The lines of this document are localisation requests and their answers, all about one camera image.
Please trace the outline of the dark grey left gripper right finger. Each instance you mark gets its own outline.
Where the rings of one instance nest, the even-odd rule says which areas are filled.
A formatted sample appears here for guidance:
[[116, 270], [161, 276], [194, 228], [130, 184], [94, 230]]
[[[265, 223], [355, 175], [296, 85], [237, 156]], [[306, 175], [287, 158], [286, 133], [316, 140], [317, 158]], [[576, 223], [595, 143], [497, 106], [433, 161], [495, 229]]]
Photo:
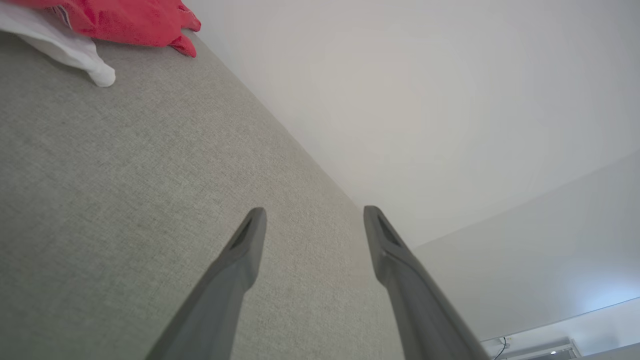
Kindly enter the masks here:
[[386, 288], [407, 360], [487, 360], [489, 356], [382, 210], [363, 208], [377, 280]]

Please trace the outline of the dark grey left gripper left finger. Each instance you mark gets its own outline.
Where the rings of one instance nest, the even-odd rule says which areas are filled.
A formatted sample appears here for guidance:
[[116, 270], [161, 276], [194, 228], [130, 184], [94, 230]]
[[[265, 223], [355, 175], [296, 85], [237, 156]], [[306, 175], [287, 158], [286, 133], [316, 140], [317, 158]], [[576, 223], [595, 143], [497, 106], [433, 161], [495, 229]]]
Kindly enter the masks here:
[[224, 249], [172, 317], [148, 360], [228, 360], [243, 297], [258, 278], [267, 216], [247, 212]]

